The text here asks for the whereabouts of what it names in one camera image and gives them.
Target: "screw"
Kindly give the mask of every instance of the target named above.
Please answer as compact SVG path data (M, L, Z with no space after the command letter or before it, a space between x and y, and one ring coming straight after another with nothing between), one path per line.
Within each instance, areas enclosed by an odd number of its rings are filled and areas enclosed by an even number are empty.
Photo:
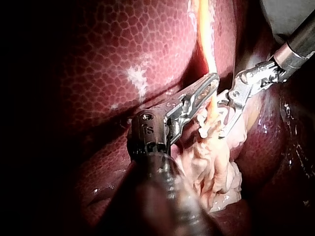
M175 104L174 102L168 102L168 103L166 104L166 106L167 106L167 107L175 107L176 104Z
M233 96L234 96L234 97L238 97L239 95L240 95L240 93L239 93L238 91L234 91L234 92L233 92Z
M150 120L150 119L153 119L153 116L150 115L150 114L143 114L143 115L142 115L142 119L143 119L143 120Z
M251 78L251 77L253 77L254 75L253 75L252 73L248 72L246 76L247 76L248 78Z

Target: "metal forceps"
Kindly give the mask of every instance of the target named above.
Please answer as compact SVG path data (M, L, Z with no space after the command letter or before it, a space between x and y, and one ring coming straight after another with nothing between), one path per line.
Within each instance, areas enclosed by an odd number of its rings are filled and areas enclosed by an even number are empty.
M151 108L163 115L164 125L168 129L167 133L170 137L170 145L181 137L184 126L217 91L219 80L217 73L207 73L166 102Z
M231 131L243 113L247 100L273 84L271 78L276 77L276 68L274 62L264 61L251 69L240 71L233 80L232 89L218 95L218 105L229 106L235 111L232 119L221 129L219 138L225 138Z

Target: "white scar patch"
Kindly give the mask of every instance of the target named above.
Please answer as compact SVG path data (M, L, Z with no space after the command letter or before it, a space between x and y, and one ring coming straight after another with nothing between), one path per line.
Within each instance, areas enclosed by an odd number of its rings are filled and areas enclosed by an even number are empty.
M187 7L187 14L191 20L191 24L193 27L193 31L197 32L197 19L196 19L196 5L194 4L196 1L189 0Z
M112 110L115 110L115 109L117 109L118 108L118 103L115 103L115 104L113 104L112 106L111 106L111 109Z
M146 71L146 69L141 69L140 65L135 67L131 66L129 69L127 69L127 79L138 90L140 103L144 101L148 87L147 78L144 76Z

